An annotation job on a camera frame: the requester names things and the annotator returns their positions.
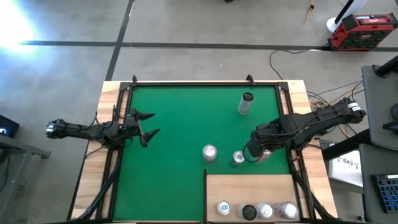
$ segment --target black can lid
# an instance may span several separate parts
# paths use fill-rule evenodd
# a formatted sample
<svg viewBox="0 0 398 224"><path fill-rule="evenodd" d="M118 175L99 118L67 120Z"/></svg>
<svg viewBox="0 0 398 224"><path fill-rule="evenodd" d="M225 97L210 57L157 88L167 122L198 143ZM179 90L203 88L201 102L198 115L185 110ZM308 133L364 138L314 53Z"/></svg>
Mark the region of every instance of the black can lid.
<svg viewBox="0 0 398 224"><path fill-rule="evenodd" d="M243 93L243 100L246 102L252 102L254 99L253 94L251 93Z"/></svg>
<svg viewBox="0 0 398 224"><path fill-rule="evenodd" d="M256 208L252 205L245 205L242 208L242 216L249 221L255 219L257 216Z"/></svg>

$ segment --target silver can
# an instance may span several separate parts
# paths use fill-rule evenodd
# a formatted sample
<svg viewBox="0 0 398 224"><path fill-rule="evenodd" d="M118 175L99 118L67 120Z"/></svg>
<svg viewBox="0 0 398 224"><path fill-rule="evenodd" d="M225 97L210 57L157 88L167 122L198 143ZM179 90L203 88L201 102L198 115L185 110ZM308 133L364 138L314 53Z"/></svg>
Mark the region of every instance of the silver can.
<svg viewBox="0 0 398 224"><path fill-rule="evenodd" d="M256 209L257 215L261 219L271 219L274 216L274 208L267 202L257 204Z"/></svg>
<svg viewBox="0 0 398 224"><path fill-rule="evenodd" d="M243 93L241 101L239 102L238 106L238 113L240 115L246 115L250 110L250 106L253 102L253 94L251 93Z"/></svg>
<svg viewBox="0 0 398 224"><path fill-rule="evenodd" d="M220 201L217 204L217 212L220 215L228 215L228 213L231 211L231 207L229 206L229 203L226 201Z"/></svg>
<svg viewBox="0 0 398 224"><path fill-rule="evenodd" d="M237 168L244 162L243 151L236 151L232 156L231 167Z"/></svg>
<svg viewBox="0 0 398 224"><path fill-rule="evenodd" d="M213 162L217 156L217 148L214 145L207 145L203 147L203 159L206 162Z"/></svg>
<svg viewBox="0 0 398 224"><path fill-rule="evenodd" d="M262 154L259 157L256 157L254 160L256 161L257 164L260 164L264 161L266 161L270 156L272 152L268 149L264 150Z"/></svg>
<svg viewBox="0 0 398 224"><path fill-rule="evenodd" d="M299 210L292 202L284 202L275 207L275 213L281 218L295 219L299 215Z"/></svg>

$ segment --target soda can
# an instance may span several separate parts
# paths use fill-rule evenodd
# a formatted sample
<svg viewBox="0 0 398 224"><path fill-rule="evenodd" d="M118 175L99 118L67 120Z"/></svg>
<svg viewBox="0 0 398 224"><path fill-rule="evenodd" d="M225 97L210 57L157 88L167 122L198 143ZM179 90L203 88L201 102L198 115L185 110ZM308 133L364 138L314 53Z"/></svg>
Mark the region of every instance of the soda can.
<svg viewBox="0 0 398 224"><path fill-rule="evenodd" d="M203 159L206 162L213 162L217 156L217 148L214 145L207 145L203 148Z"/></svg>
<svg viewBox="0 0 398 224"><path fill-rule="evenodd" d="M240 115L246 115L250 110L250 106L253 102L253 94L251 93L243 93L241 101L239 102L238 106L238 113Z"/></svg>
<svg viewBox="0 0 398 224"><path fill-rule="evenodd" d="M231 207L229 206L229 203L226 201L220 201L217 204L217 212L220 215L228 215L228 213L231 211Z"/></svg>
<svg viewBox="0 0 398 224"><path fill-rule="evenodd" d="M276 205L275 213L281 218L295 219L299 215L299 210L292 202L284 202Z"/></svg>
<svg viewBox="0 0 398 224"><path fill-rule="evenodd" d="M231 167L237 168L244 162L243 151L236 151L232 156Z"/></svg>
<svg viewBox="0 0 398 224"><path fill-rule="evenodd" d="M268 149L264 150L262 154L258 157L256 157L254 160L256 161L256 164L261 164L262 162L266 161L270 156L272 152Z"/></svg>
<svg viewBox="0 0 398 224"><path fill-rule="evenodd" d="M261 219L271 219L274 216L274 208L267 202L257 204L256 209L257 215Z"/></svg>
<svg viewBox="0 0 398 224"><path fill-rule="evenodd" d="M243 218L244 220L251 221L256 218L257 211L253 205L242 205L239 208L239 214L241 215L241 218Z"/></svg>

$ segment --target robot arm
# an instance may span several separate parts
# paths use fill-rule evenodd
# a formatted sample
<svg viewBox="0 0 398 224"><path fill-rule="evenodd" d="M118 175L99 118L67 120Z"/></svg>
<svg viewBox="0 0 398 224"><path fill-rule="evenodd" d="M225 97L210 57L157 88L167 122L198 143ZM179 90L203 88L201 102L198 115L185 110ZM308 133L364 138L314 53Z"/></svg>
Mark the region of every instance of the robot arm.
<svg viewBox="0 0 398 224"><path fill-rule="evenodd" d="M248 150L255 161L267 159L272 151L282 147L298 149L309 143L316 134L325 134L338 124L358 124L365 117L357 102L343 98L333 106L307 114L283 115L254 130L247 143Z"/></svg>
<svg viewBox="0 0 398 224"><path fill-rule="evenodd" d="M148 119L153 115L155 114L143 114L132 109L129 116L126 117L123 125L114 121L108 121L103 124L91 124L89 126L85 126L67 123L63 119L56 119L49 122L45 134L51 139L73 137L95 140L105 147L123 146L125 140L132 139L134 136L139 136L141 146L147 147L149 140L160 130L156 129L151 132L144 133L139 121Z"/></svg>

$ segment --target white paper sign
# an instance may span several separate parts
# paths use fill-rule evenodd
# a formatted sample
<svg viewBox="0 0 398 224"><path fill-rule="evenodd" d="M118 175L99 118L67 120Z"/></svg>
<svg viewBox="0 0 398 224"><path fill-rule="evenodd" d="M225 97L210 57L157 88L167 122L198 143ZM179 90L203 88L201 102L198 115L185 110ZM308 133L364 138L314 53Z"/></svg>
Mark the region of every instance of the white paper sign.
<svg viewBox="0 0 398 224"><path fill-rule="evenodd" d="M329 161L329 177L363 187L359 151L352 151Z"/></svg>

